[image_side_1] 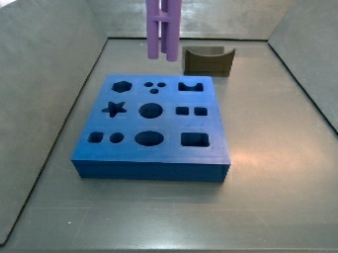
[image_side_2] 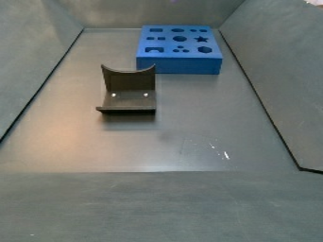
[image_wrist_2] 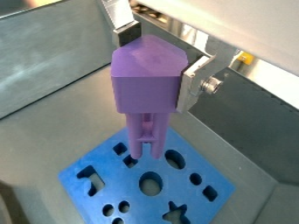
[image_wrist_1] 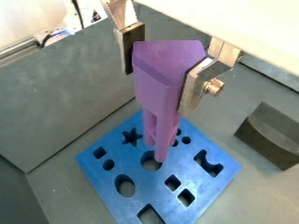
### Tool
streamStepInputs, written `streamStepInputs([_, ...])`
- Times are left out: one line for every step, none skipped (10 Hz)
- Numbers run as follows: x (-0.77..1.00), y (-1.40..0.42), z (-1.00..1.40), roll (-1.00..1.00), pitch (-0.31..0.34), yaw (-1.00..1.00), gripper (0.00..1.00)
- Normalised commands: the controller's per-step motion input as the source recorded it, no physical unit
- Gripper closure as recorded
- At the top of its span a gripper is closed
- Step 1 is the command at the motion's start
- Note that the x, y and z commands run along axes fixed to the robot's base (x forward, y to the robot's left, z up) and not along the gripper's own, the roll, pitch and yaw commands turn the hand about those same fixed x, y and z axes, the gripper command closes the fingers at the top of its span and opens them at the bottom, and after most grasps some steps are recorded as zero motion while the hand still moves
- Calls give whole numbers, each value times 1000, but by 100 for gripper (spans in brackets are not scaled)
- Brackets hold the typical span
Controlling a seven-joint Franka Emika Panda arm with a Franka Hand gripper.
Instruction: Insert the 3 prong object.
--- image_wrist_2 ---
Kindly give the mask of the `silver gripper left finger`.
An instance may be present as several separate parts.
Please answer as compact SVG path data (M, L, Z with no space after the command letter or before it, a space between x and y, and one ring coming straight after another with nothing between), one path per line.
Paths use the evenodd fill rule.
M112 29L117 47L124 46L141 36L141 25L134 20L128 0L100 0L100 7Z

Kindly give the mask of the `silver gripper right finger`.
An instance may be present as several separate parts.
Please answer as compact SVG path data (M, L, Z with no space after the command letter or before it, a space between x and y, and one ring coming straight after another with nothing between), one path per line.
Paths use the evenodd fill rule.
M221 81L213 75L229 66L237 48L214 37L208 37L204 51L208 54L190 63L181 72L176 110L182 113L198 100L201 93L217 92Z

